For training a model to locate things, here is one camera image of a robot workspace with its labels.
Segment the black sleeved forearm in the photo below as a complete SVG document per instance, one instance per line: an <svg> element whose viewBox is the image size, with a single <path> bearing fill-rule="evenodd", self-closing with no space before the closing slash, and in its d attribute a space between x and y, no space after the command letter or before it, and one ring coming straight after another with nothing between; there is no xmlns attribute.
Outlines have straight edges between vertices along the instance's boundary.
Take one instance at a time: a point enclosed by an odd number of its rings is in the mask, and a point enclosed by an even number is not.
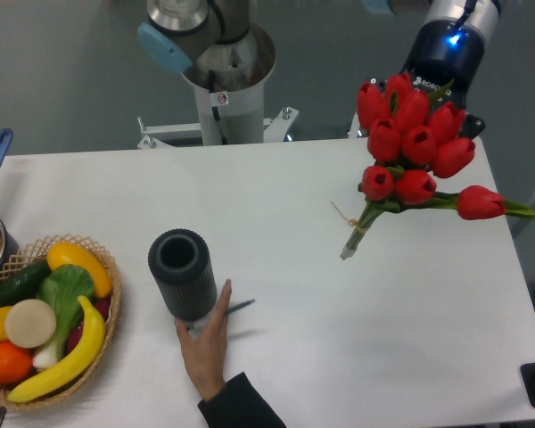
<svg viewBox="0 0 535 428"><path fill-rule="evenodd" d="M202 399L198 408L209 427L286 427L280 416L252 386L245 372L230 379L212 399Z"/></svg>

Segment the silver robot arm with blue light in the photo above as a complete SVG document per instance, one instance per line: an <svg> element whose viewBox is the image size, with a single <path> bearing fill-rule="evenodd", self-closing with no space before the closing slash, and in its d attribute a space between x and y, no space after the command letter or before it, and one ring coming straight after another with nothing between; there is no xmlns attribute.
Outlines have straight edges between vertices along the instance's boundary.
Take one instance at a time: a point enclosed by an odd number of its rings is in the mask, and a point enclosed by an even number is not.
<svg viewBox="0 0 535 428"><path fill-rule="evenodd" d="M464 109L506 2L365 1L363 5L374 14L427 11L401 71L410 76L415 90L429 95L434 111L449 101Z"/></svg>

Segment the grey robot arm base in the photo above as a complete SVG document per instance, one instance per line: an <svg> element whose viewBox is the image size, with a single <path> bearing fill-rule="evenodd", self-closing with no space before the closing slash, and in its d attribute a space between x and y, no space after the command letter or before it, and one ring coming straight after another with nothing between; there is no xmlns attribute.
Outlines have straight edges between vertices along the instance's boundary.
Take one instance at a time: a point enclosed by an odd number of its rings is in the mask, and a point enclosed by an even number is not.
<svg viewBox="0 0 535 428"><path fill-rule="evenodd" d="M247 1L149 1L137 36L163 69L193 88L206 145L264 140L264 85L276 63Z"/></svg>

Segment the person's bare hand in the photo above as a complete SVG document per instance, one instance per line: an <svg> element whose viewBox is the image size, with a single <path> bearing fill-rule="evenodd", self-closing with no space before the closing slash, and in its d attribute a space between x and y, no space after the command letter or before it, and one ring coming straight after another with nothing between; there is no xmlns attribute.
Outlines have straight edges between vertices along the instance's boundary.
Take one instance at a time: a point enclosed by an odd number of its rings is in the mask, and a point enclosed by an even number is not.
<svg viewBox="0 0 535 428"><path fill-rule="evenodd" d="M227 349L226 311L232 293L232 283L227 279L210 321L202 332L193 337L187 324L179 318L174 321L185 370L202 400L210 401L226 387L224 364Z"/></svg>

